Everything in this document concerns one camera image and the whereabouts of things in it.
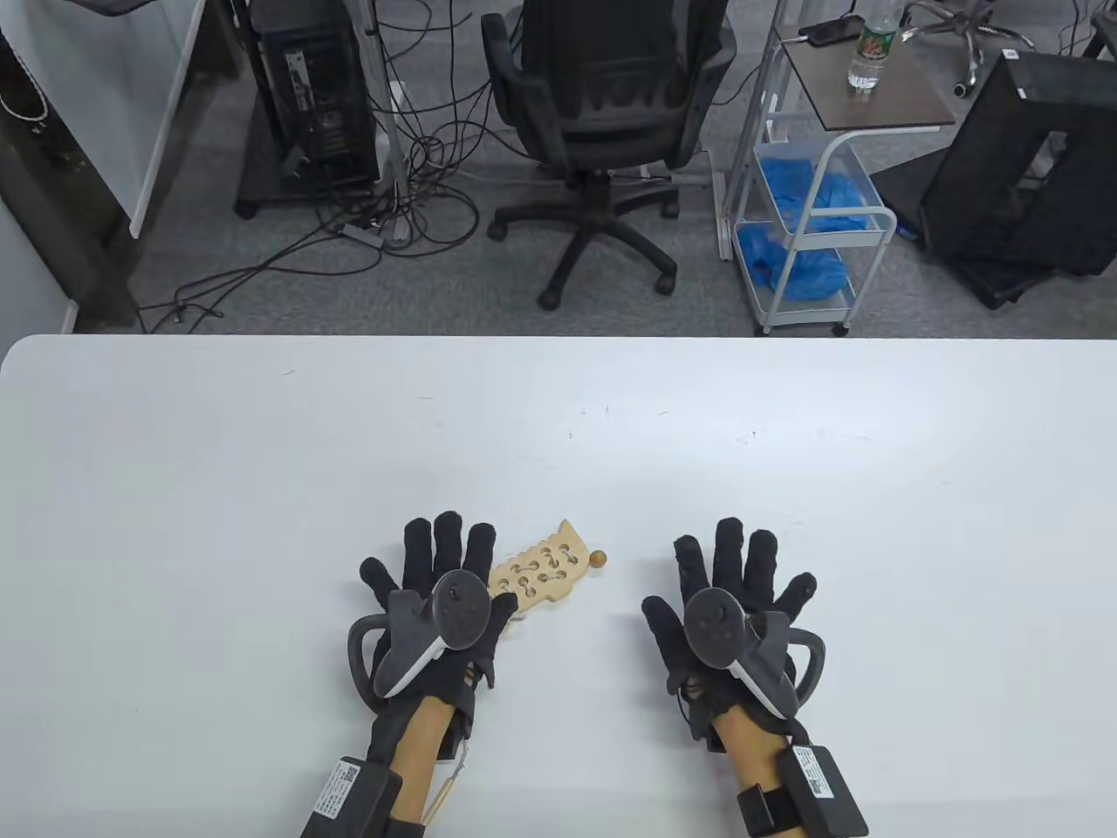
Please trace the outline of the person's right hand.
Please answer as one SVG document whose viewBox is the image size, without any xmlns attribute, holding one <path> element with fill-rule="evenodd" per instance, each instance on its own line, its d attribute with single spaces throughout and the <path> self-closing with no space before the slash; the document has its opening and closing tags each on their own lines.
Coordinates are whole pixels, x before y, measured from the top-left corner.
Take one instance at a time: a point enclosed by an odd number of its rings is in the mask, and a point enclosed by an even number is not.
<svg viewBox="0 0 1117 838">
<path fill-rule="evenodd" d="M 792 733 L 825 666 L 825 644 L 795 626 L 815 578 L 803 572 L 777 594 L 779 539 L 763 528 L 746 534 L 739 518 L 717 524 L 712 563 L 691 535 L 674 549 L 682 612 L 657 596 L 641 611 L 693 739 L 725 751 L 715 722 L 731 710 L 765 732 Z"/>
</svg>

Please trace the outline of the person's left hand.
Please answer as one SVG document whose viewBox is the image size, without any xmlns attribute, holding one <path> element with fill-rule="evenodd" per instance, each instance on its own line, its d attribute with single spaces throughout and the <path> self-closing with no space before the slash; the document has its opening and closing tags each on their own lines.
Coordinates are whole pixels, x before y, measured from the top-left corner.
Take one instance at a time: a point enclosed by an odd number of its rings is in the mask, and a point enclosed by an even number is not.
<svg viewBox="0 0 1117 838">
<path fill-rule="evenodd" d="M 496 531 L 475 524 L 462 543 L 462 516 L 443 512 L 404 527 L 402 583 L 375 558 L 360 563 L 383 615 L 369 615 L 349 631 L 347 657 L 360 697 L 376 714 L 394 701 L 435 697 L 472 714 L 479 677 L 494 683 L 497 642 L 517 610 L 517 597 L 488 594 Z"/>
</svg>

